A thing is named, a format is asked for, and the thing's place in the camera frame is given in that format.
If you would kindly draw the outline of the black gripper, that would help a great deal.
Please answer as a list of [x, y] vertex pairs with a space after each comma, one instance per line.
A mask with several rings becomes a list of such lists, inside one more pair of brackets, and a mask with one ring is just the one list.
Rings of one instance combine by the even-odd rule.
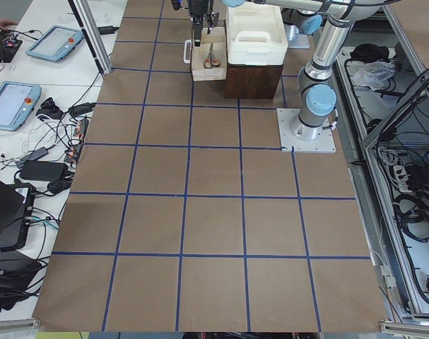
[[202, 22], [206, 20], [210, 34], [218, 24], [219, 12], [213, 12], [212, 0], [188, 0], [189, 15], [193, 21], [193, 43], [195, 47], [201, 45]]

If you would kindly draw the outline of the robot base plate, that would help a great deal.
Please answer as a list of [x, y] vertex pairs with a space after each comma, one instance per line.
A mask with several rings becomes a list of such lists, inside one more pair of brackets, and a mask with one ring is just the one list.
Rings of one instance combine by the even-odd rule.
[[326, 118], [318, 127], [308, 127], [299, 120], [300, 109], [278, 108], [281, 150], [292, 153], [335, 153], [333, 133]]

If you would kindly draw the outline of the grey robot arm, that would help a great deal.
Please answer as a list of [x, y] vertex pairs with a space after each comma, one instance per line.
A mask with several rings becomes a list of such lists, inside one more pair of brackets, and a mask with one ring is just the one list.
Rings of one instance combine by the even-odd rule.
[[329, 86], [329, 79], [335, 59], [352, 26], [352, 21], [329, 16], [312, 58], [299, 72], [302, 107], [292, 120], [291, 129], [300, 140], [313, 141], [318, 138], [323, 123], [334, 111], [337, 97]]
[[[339, 21], [355, 22], [368, 18], [381, 7], [396, 3], [396, 1], [249, 1], [257, 5], [272, 5], [291, 8], [299, 11], [328, 13]], [[204, 21], [208, 31], [217, 25], [217, 13], [213, 11], [214, 1], [187, 1], [187, 10], [192, 20], [195, 45], [200, 46], [201, 29]]]

